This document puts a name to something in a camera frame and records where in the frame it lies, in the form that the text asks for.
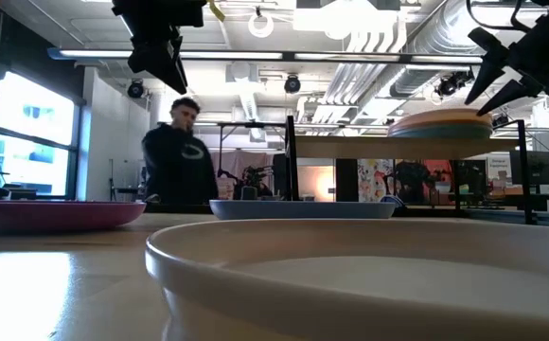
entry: monitor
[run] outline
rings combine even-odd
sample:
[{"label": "monitor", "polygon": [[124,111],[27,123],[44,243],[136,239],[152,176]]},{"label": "monitor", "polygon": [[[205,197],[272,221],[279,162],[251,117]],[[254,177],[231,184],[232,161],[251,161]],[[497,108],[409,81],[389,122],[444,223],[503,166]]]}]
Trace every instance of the monitor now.
[{"label": "monitor", "polygon": [[[529,185],[549,185],[549,152],[527,152],[527,167],[529,168]],[[510,169],[512,184],[522,184],[519,151],[510,152]]]}]

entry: light fixture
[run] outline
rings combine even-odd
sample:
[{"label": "light fixture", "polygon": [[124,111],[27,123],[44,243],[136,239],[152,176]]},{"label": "light fixture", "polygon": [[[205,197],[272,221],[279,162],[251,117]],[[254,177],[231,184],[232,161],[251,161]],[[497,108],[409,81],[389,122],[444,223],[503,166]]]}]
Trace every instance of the light fixture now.
[{"label": "light fixture", "polygon": [[[210,151],[219,151],[219,147],[209,147],[207,148]],[[222,147],[221,150],[223,152],[232,152],[232,151],[255,151],[255,152],[281,152],[282,149],[278,148],[260,148],[260,147]]]},{"label": "light fixture", "polygon": [[124,50],[59,50],[60,55],[75,59],[75,58],[96,58],[96,59],[125,59],[129,58],[132,55],[131,51]]},{"label": "light fixture", "polygon": [[283,59],[283,53],[259,51],[180,51],[180,57],[183,60],[276,61]]},{"label": "light fixture", "polygon": [[480,65],[481,57],[477,55],[410,55],[399,53],[322,53],[298,52],[297,61],[332,62],[332,63],[399,63],[399,64],[444,64],[455,66]]},{"label": "light fixture", "polygon": [[407,70],[417,70],[417,71],[463,71],[469,72],[470,66],[452,66],[452,65],[406,65]]},{"label": "light fixture", "polygon": [[345,127],[348,129],[367,129],[367,130],[375,130],[375,129],[387,130],[388,129],[388,126],[384,126],[384,125],[368,125],[368,124],[348,124]]},{"label": "light fixture", "polygon": [[330,128],[330,129],[336,129],[340,128],[340,124],[295,124],[295,128]]},{"label": "light fixture", "polygon": [[[263,28],[256,27],[256,20],[257,18],[260,18],[260,17],[266,19],[266,26],[264,26]],[[275,30],[275,22],[273,21],[273,17],[271,17],[271,15],[268,13],[264,13],[264,14],[260,13],[259,16],[257,15],[257,13],[254,13],[254,15],[252,15],[252,17],[249,18],[249,22],[247,22],[247,28],[249,29],[249,32],[253,34],[255,37],[266,38],[270,36]]]},{"label": "light fixture", "polygon": [[[96,49],[59,49],[48,48],[47,53],[53,60],[75,59],[127,59],[132,55],[129,50],[96,50]],[[248,52],[248,51],[180,51],[180,57],[188,61],[282,61],[282,52]]]},{"label": "light fixture", "polygon": [[[127,59],[132,54],[129,50],[97,49],[59,49],[51,47],[47,53],[53,60],[75,59]],[[180,51],[180,57],[187,61],[282,61],[306,63],[399,63],[411,65],[410,69],[443,69],[454,67],[466,68],[480,65],[482,60],[477,55],[403,55],[398,53],[347,53],[347,52],[283,52],[273,51]]]},{"label": "light fixture", "polygon": [[123,25],[127,29],[127,31],[130,32],[130,36],[133,37],[133,32],[132,32],[132,29],[130,28],[130,26],[127,25],[127,22],[125,21],[125,19],[123,19],[123,16],[121,16],[120,18],[121,18],[121,21],[123,22]]}]

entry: colorful artwork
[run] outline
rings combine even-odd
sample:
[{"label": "colorful artwork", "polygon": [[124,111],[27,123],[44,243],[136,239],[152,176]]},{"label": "colorful artwork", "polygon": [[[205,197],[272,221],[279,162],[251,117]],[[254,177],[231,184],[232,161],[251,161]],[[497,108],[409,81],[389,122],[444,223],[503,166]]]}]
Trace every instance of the colorful artwork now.
[{"label": "colorful artwork", "polygon": [[233,200],[235,195],[235,180],[229,178],[216,179],[218,184],[218,199]]},{"label": "colorful artwork", "polygon": [[360,159],[359,164],[359,202],[379,202],[394,187],[392,178],[393,160]]}]

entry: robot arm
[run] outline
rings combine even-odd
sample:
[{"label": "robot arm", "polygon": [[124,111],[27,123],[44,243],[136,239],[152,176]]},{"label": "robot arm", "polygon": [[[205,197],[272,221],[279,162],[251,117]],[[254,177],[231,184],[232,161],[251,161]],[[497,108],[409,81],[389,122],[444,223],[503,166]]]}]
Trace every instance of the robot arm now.
[{"label": "robot arm", "polygon": [[[548,6],[549,0],[533,0],[540,6]],[[549,14],[538,19],[517,43],[506,48],[499,40],[478,27],[469,37],[487,54],[483,56],[481,71],[472,86],[466,104],[471,104],[510,66],[522,75],[520,81],[510,81],[479,111],[479,116],[512,100],[536,97],[541,91],[549,96]]]},{"label": "robot arm", "polygon": [[134,73],[148,71],[180,95],[187,81],[178,27],[202,27],[205,0],[113,0],[113,13],[121,16],[132,34],[133,53],[128,65]]}]

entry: desk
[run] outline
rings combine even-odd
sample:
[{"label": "desk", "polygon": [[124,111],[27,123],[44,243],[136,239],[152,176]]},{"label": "desk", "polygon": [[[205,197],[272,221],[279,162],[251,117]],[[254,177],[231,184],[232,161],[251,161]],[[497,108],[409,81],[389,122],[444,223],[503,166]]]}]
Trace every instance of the desk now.
[{"label": "desk", "polygon": [[145,240],[211,215],[145,214],[110,232],[0,237],[0,341],[161,340],[168,308]]}]

